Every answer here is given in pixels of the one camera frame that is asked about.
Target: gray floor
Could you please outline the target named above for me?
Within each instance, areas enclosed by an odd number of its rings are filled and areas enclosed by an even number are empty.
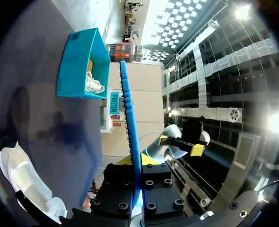
[[[34,1],[14,23],[0,47],[0,135],[10,133],[18,139],[53,195],[65,202],[68,217],[72,216],[73,207],[82,207],[102,164],[100,103],[56,97],[61,55],[68,35],[74,30],[98,26],[108,33],[106,40],[115,41],[121,34],[112,30],[118,31],[123,25],[116,24],[122,9],[116,9],[115,4],[112,9],[109,5],[107,11],[111,19],[99,23],[100,15],[105,16],[104,8],[95,12],[98,19],[91,20],[87,14],[96,2],[73,2],[77,6],[71,11],[64,4],[57,5],[63,9],[59,12],[50,0]],[[80,10],[79,4],[84,6],[86,2],[87,11],[81,14],[76,9]],[[35,223],[18,206],[1,170],[0,199],[27,226]]]

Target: shoe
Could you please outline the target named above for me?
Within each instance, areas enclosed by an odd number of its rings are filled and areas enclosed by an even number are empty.
[[[91,72],[87,72],[85,91],[93,94],[99,94],[105,91],[105,87],[101,85],[100,81],[92,78]]]

